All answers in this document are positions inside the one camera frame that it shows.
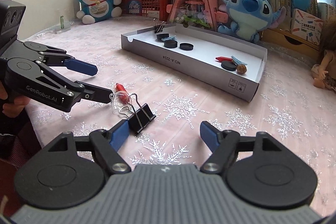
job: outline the wooden drawer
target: wooden drawer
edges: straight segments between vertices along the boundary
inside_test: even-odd
[[[280,29],[264,30],[261,41],[277,44],[300,54],[306,55],[315,61],[319,56],[318,46]]]

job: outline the human hand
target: human hand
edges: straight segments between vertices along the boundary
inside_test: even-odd
[[[328,71],[326,71],[326,70],[319,71],[319,79],[324,80],[326,78],[327,73],[328,73]]]
[[[6,100],[8,98],[8,94],[0,82],[0,99]],[[30,102],[30,98],[20,95],[14,99],[14,103],[5,103],[3,104],[3,111],[2,113],[9,118],[17,117],[21,111],[28,105]]]

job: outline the metal screw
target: metal screw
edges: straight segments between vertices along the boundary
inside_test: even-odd
[[[216,172],[219,170],[219,165],[215,163],[207,163],[203,168],[205,171]]]
[[[112,165],[112,169],[116,172],[125,172],[127,170],[127,165],[123,163],[117,163]]]

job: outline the black binder clip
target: black binder clip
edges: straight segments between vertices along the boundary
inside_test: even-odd
[[[159,32],[162,32],[163,31],[163,28],[166,24],[166,22],[162,22],[160,25],[158,24],[158,20],[157,19],[154,19],[154,22],[155,22],[155,31],[154,33],[159,33]]]
[[[154,118],[156,117],[151,109],[149,108],[148,104],[145,103],[144,105],[140,105],[138,102],[138,96],[136,93],[131,93],[127,95],[127,105],[121,107],[119,109],[119,114],[124,115],[127,117],[128,126],[129,128],[134,131],[136,135],[138,135]],[[138,105],[138,109],[135,110],[134,105],[132,104],[131,96],[135,97],[135,101]],[[114,100],[115,95],[111,94],[111,103],[113,108],[115,109]],[[127,113],[124,113],[123,110],[127,110],[131,114],[128,115]]]

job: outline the brown acorn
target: brown acorn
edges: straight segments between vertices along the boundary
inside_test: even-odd
[[[246,73],[246,71],[247,71],[247,68],[246,68],[245,65],[240,64],[240,65],[237,66],[237,72],[238,72],[239,74],[242,75],[242,74]]]

